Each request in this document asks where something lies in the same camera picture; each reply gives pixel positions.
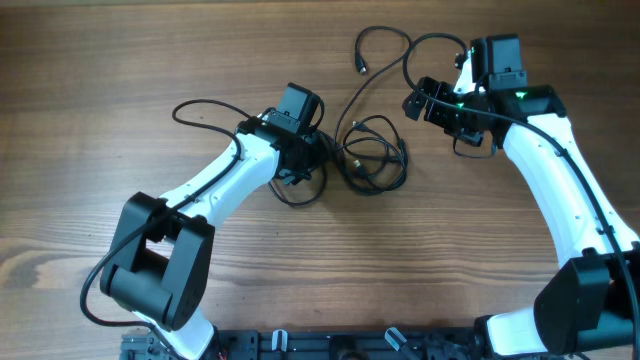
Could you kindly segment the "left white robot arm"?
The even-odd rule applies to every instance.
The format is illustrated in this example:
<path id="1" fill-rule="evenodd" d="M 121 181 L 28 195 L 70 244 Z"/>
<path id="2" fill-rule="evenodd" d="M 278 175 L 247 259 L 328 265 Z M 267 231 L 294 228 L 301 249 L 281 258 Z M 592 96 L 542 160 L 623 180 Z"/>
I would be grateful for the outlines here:
<path id="1" fill-rule="evenodd" d="M 321 98 L 294 83 L 280 103 L 245 115 L 227 149 L 185 184 L 124 205 L 105 257 L 91 276 L 101 292 L 136 315 L 147 333 L 123 340 L 124 359 L 215 359 L 218 332 L 199 308 L 214 234 L 257 188 L 296 185 L 323 170 Z"/>

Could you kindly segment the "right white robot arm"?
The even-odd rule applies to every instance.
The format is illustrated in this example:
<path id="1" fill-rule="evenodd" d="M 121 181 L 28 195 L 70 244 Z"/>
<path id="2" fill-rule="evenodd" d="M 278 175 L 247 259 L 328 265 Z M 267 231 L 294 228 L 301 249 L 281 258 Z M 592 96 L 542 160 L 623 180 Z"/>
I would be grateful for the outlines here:
<path id="1" fill-rule="evenodd" d="M 639 343 L 639 238 L 608 201 L 548 85 L 532 85 L 514 34 L 478 38 L 455 84 L 411 81 L 403 108 L 455 141 L 490 134 L 525 179 L 554 242 L 558 272 L 523 309 L 480 319 L 496 358 L 573 355 Z"/>

